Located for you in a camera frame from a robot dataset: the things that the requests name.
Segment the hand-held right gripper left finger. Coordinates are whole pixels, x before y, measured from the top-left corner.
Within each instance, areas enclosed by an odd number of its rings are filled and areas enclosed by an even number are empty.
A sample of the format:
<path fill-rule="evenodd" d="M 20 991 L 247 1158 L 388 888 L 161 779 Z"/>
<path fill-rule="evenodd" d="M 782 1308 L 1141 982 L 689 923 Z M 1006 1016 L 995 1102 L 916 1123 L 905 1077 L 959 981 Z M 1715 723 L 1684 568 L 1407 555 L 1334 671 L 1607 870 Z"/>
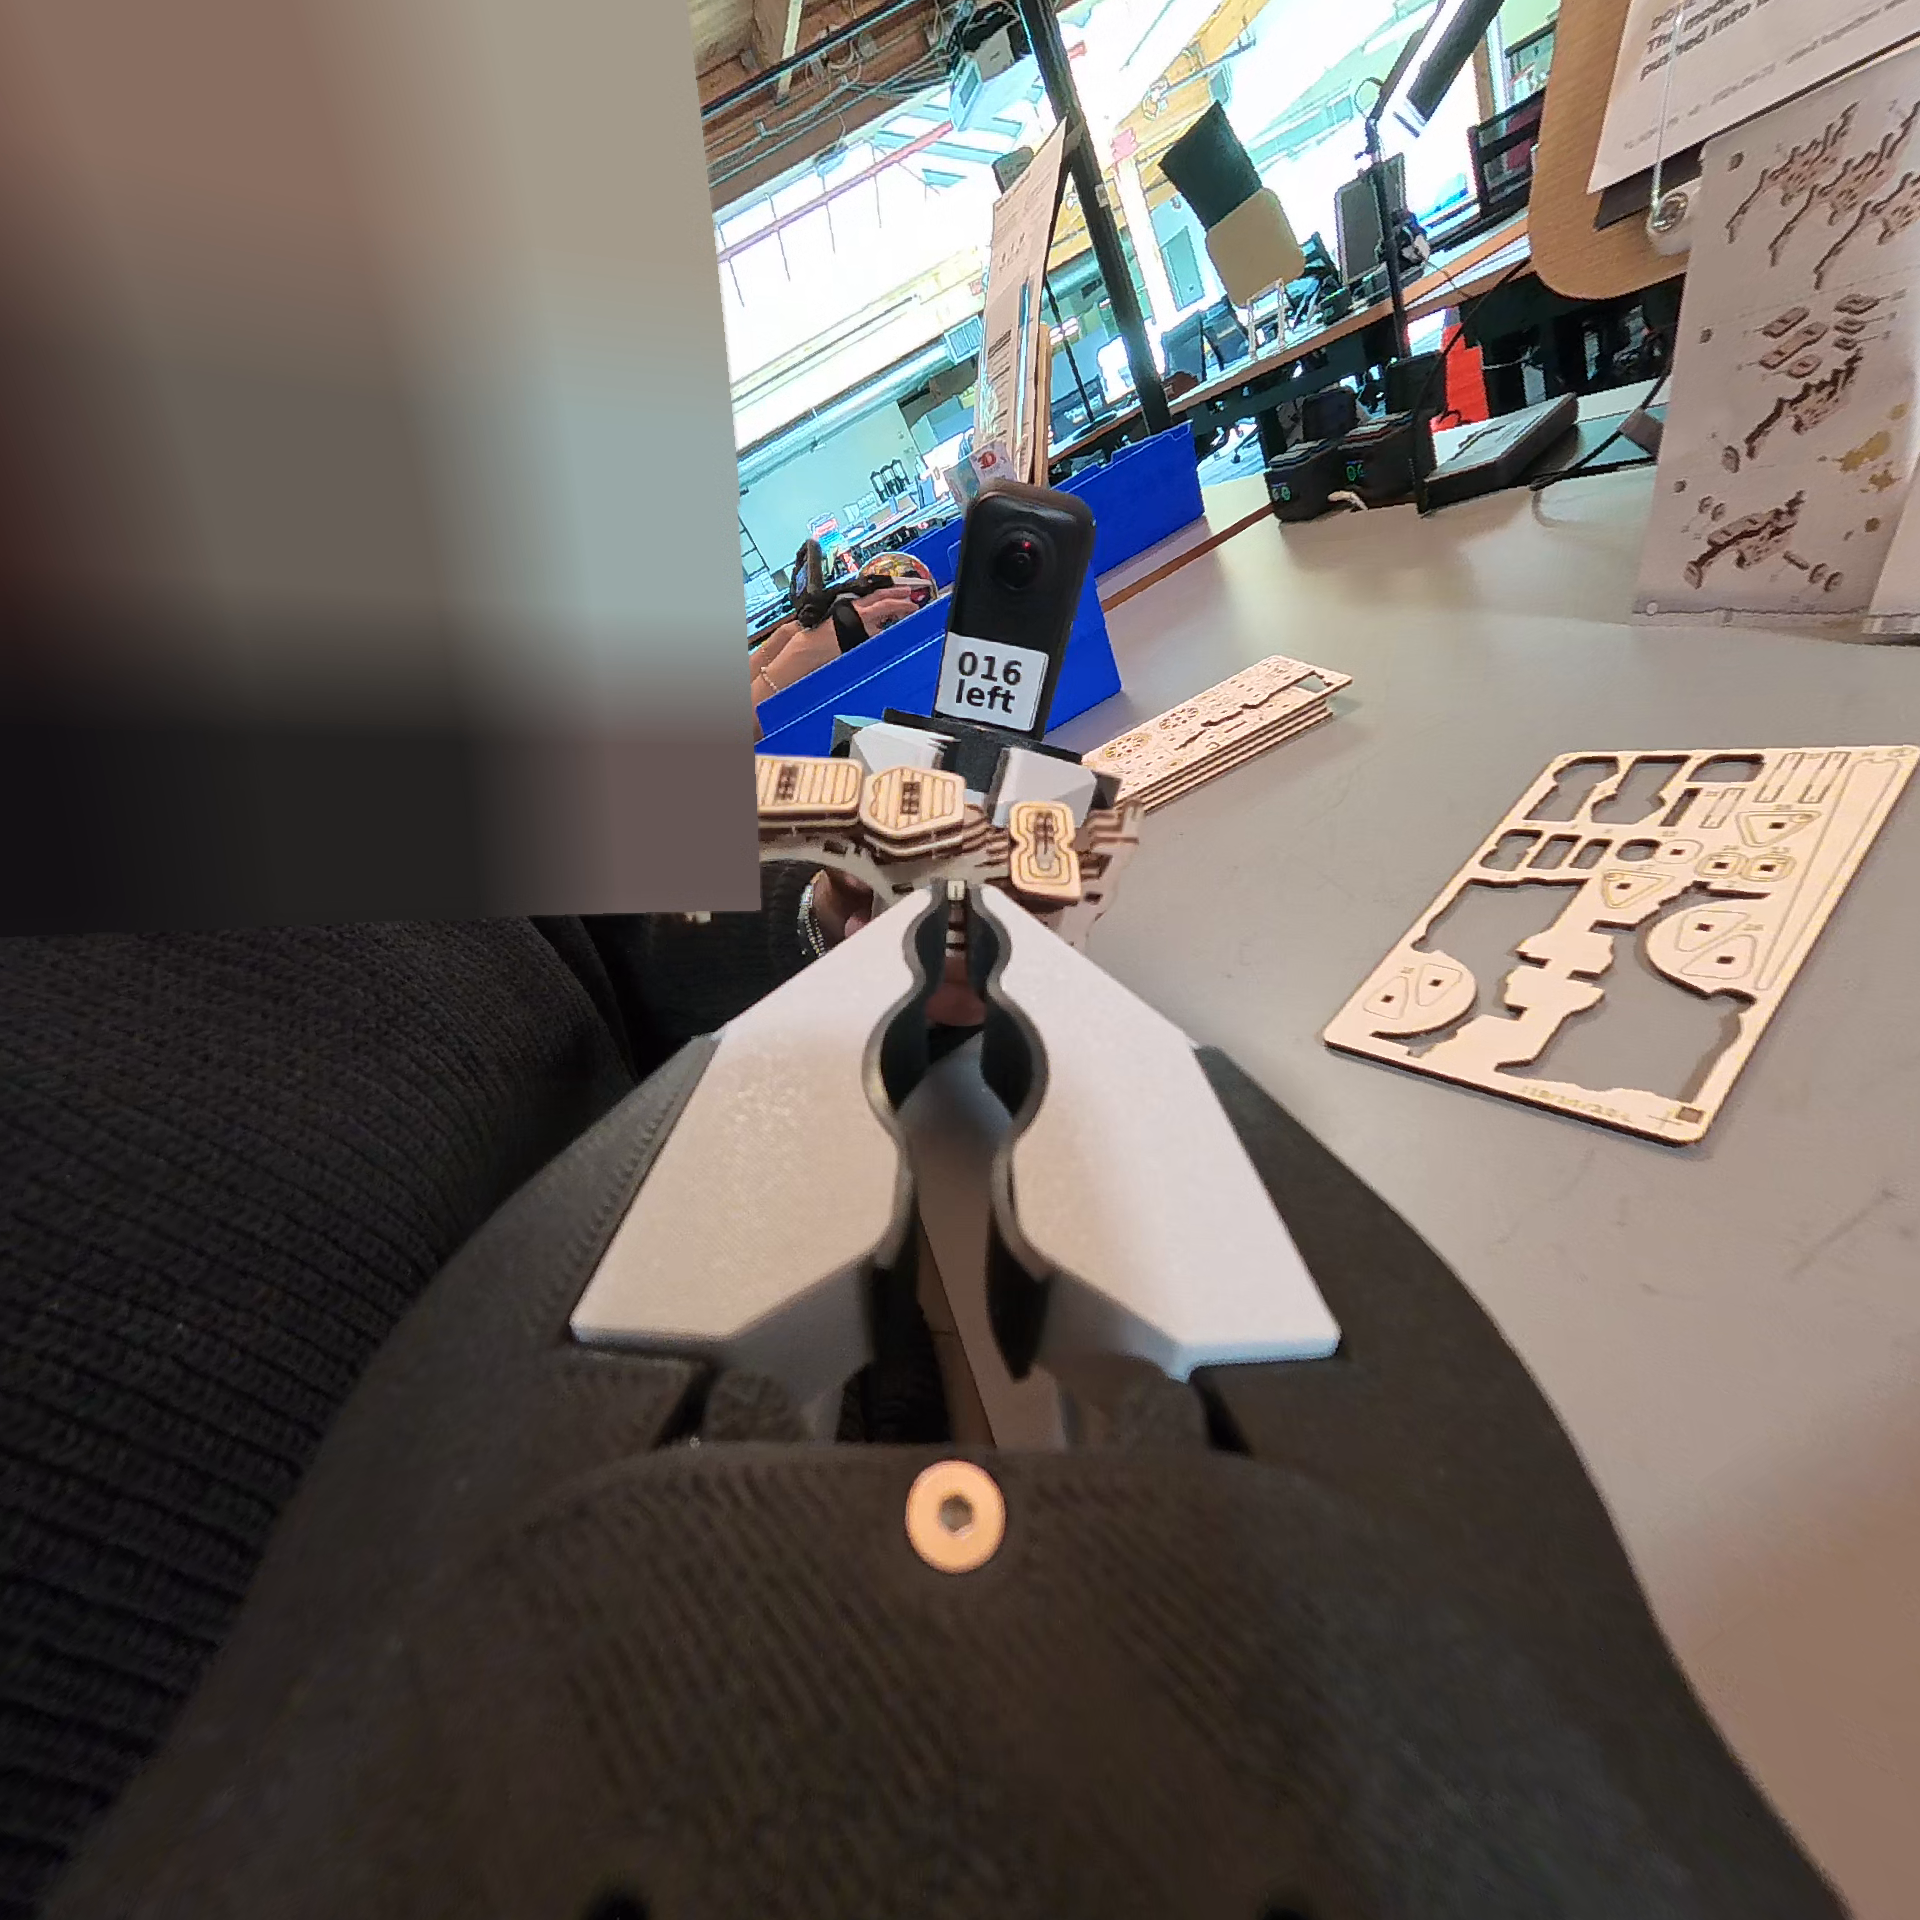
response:
<path fill-rule="evenodd" d="M 831 1424 L 949 1431 L 897 1109 L 928 1068 L 929 885 L 734 1016 L 569 1317 L 588 1347 L 772 1381 Z"/>

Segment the printed assembly instruction sheet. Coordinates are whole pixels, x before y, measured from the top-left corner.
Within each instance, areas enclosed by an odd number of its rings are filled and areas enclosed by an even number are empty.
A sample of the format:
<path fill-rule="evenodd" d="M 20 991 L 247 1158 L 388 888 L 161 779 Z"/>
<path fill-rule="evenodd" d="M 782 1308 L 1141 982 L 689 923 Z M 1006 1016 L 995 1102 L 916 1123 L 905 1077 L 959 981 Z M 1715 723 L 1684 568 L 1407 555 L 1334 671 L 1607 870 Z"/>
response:
<path fill-rule="evenodd" d="M 1916 44 L 1707 141 L 1633 611 L 1867 616 L 1916 490 Z"/>

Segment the black support pillar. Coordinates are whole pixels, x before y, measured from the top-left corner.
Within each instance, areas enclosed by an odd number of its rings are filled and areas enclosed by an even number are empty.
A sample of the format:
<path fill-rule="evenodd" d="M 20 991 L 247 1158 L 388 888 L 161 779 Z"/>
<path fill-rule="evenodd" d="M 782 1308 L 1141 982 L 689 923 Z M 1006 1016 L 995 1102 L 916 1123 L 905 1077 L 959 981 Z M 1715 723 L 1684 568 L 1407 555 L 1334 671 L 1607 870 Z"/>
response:
<path fill-rule="evenodd" d="M 1071 78 L 1064 51 L 1057 7 L 1051 3 L 1020 3 L 1029 46 L 1037 60 L 1046 98 L 1064 130 L 1064 163 L 1078 207 L 1087 226 L 1087 240 L 1109 292 L 1115 325 L 1120 330 L 1126 363 L 1136 383 L 1136 404 L 1143 413 L 1143 429 L 1150 436 L 1171 428 L 1168 398 L 1160 386 L 1158 363 L 1145 334 L 1145 317 L 1136 294 L 1133 276 L 1120 245 L 1113 220 L 1113 200 L 1102 183 L 1096 148 Z"/>

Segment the flat black device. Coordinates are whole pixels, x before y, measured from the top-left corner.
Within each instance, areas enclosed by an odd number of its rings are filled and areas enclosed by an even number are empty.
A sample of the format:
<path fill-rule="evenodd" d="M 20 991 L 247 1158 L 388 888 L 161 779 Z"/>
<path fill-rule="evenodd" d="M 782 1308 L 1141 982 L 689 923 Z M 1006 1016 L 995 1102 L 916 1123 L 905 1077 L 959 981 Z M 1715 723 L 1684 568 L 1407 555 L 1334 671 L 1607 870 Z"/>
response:
<path fill-rule="evenodd" d="M 1452 451 L 1432 455 L 1432 466 L 1421 480 L 1419 512 L 1511 490 L 1575 435 L 1577 396 L 1573 392 L 1477 423 Z"/>

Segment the stack of wooden puzzle sheets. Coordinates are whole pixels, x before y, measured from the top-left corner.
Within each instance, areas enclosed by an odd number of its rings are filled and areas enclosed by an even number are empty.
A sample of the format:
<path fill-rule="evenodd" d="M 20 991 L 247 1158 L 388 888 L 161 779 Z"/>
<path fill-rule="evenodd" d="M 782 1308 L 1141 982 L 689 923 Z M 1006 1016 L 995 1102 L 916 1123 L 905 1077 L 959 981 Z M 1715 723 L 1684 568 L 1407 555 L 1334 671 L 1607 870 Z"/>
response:
<path fill-rule="evenodd" d="M 1120 805 L 1158 808 L 1284 739 L 1329 717 L 1353 682 L 1311 663 L 1269 655 L 1115 736 L 1083 764 L 1120 784 Z"/>

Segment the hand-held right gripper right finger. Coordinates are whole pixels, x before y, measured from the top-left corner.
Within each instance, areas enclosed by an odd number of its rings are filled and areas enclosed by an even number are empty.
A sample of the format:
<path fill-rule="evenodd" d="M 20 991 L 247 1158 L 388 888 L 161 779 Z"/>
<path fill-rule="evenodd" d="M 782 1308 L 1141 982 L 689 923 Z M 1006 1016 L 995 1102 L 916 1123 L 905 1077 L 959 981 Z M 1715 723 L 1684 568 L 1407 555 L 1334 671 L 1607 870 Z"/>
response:
<path fill-rule="evenodd" d="M 1008 895 L 975 888 L 968 1372 L 987 1435 L 1219 1365 L 1323 1359 L 1339 1327 L 1185 1034 Z"/>

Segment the white text paper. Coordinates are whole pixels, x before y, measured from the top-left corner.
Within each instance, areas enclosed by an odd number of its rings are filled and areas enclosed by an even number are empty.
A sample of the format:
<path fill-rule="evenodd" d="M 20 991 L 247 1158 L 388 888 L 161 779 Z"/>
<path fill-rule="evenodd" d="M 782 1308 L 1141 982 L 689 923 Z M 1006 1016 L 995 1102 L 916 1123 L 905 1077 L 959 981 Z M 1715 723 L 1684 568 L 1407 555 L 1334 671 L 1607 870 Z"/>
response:
<path fill-rule="evenodd" d="M 1916 3 L 1633 3 L 1589 190 L 1637 175 L 1916 31 Z"/>

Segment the blue plastic bin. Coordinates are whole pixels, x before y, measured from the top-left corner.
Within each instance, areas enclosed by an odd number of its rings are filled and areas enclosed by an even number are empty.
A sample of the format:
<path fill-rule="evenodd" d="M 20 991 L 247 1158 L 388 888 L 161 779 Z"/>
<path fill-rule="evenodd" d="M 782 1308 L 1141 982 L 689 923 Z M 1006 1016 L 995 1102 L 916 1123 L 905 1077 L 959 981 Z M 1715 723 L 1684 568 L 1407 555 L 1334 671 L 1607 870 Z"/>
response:
<path fill-rule="evenodd" d="M 1094 548 L 1046 717 L 1054 728 L 1120 690 L 1105 616 L 1096 604 L 1096 578 L 1200 518 L 1205 502 L 1195 478 L 1193 431 L 1177 423 L 1155 438 L 1121 447 L 1103 466 L 1069 478 L 1064 492 L 1087 502 L 1094 516 Z M 869 719 L 888 709 L 928 714 L 945 612 L 949 596 L 941 596 L 761 703 L 758 752 L 822 757 L 831 748 L 831 723 L 840 714 Z"/>

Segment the another person's forearm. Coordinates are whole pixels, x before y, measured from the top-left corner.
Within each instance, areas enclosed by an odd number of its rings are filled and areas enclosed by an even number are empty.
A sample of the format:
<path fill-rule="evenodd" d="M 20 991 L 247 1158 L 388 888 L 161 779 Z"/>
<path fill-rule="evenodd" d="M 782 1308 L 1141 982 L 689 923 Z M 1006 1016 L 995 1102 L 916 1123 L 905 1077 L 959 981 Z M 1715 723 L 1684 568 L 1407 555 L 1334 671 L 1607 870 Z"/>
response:
<path fill-rule="evenodd" d="M 837 583 L 821 616 L 789 616 L 771 638 L 752 647 L 750 675 L 756 707 L 793 688 L 844 652 L 926 608 L 937 594 L 919 573 L 865 572 Z"/>

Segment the long background workbench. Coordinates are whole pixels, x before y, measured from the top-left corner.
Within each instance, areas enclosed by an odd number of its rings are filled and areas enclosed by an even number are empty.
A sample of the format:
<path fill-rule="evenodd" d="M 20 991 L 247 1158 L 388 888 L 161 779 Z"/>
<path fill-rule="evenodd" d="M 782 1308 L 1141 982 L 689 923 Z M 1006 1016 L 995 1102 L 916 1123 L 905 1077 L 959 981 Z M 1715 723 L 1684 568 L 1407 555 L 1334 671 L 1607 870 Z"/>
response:
<path fill-rule="evenodd" d="M 1421 323 L 1462 309 L 1527 271 L 1529 220 L 1520 213 L 1480 240 L 1436 259 L 1423 276 L 1403 285 L 1406 320 Z M 1215 375 L 1172 400 L 1168 410 L 1172 419 L 1212 431 L 1265 415 L 1341 380 L 1365 376 L 1395 355 L 1395 310 L 1381 300 Z"/>

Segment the black and white chair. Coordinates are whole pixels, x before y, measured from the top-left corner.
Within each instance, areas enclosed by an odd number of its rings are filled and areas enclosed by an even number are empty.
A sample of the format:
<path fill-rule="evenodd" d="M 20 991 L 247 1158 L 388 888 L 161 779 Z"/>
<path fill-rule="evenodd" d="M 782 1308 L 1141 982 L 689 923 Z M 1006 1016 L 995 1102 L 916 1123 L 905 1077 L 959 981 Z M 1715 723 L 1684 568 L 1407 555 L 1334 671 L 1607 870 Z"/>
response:
<path fill-rule="evenodd" d="M 1236 309 L 1305 274 L 1305 250 L 1284 205 L 1261 183 L 1222 102 L 1212 102 L 1163 150 L 1158 167 L 1201 224 L 1207 254 Z"/>

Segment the punched wooden puzzle sheet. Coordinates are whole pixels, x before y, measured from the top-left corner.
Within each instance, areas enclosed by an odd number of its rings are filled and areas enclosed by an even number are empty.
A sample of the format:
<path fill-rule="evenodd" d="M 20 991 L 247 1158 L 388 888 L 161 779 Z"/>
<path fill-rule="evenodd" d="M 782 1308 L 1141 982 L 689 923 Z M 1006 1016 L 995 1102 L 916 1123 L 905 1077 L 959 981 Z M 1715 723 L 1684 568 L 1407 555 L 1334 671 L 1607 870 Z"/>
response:
<path fill-rule="evenodd" d="M 1912 773 L 1912 746 L 1557 757 L 1323 1043 L 1693 1144 Z"/>

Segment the wooden puzzle model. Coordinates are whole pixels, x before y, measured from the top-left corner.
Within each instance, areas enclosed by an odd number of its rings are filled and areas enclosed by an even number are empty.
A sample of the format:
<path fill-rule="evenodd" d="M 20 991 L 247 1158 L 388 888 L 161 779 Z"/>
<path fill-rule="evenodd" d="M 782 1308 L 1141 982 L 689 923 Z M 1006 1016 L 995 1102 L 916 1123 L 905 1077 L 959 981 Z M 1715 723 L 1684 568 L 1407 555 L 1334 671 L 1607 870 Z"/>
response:
<path fill-rule="evenodd" d="M 1133 858 L 1141 805 L 1096 775 L 1089 814 L 1027 803 L 989 814 L 959 775 L 893 767 L 862 778 L 847 758 L 756 758 L 758 859 L 844 874 L 896 901 L 928 882 L 997 886 L 1081 949 Z"/>

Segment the rounded wooden board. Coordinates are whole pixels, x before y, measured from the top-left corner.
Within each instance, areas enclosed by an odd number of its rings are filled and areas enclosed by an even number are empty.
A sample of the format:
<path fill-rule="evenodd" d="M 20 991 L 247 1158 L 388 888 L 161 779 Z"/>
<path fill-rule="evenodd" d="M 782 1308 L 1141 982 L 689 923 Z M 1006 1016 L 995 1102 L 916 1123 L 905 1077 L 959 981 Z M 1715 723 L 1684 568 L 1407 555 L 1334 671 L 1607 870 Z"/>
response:
<path fill-rule="evenodd" d="M 1627 3 L 1564 3 L 1542 96 L 1527 205 L 1529 262 L 1551 292 L 1575 302 L 1637 294 L 1686 274 L 1688 256 L 1660 256 L 1646 215 L 1598 228 L 1600 195 L 1589 190 Z"/>

